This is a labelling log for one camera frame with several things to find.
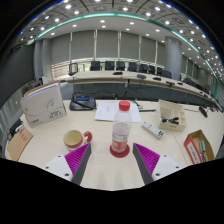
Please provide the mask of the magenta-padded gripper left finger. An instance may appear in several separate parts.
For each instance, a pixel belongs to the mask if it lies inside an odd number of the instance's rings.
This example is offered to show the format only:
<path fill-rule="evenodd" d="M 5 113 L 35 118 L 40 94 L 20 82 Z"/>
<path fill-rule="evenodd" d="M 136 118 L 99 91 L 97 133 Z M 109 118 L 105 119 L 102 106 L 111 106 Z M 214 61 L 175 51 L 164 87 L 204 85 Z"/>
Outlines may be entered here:
<path fill-rule="evenodd" d="M 65 180 L 80 185 L 91 155 L 91 144 L 85 144 L 67 155 L 57 155 L 43 169 Z"/>

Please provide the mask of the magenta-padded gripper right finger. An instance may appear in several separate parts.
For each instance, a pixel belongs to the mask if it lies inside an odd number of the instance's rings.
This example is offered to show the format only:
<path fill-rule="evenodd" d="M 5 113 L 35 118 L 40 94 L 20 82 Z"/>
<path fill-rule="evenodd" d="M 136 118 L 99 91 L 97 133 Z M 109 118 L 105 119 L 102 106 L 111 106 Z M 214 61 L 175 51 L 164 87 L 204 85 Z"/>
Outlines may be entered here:
<path fill-rule="evenodd" d="M 137 143 L 133 144 L 133 154 L 145 185 L 182 169 L 168 155 L 159 155 Z"/>

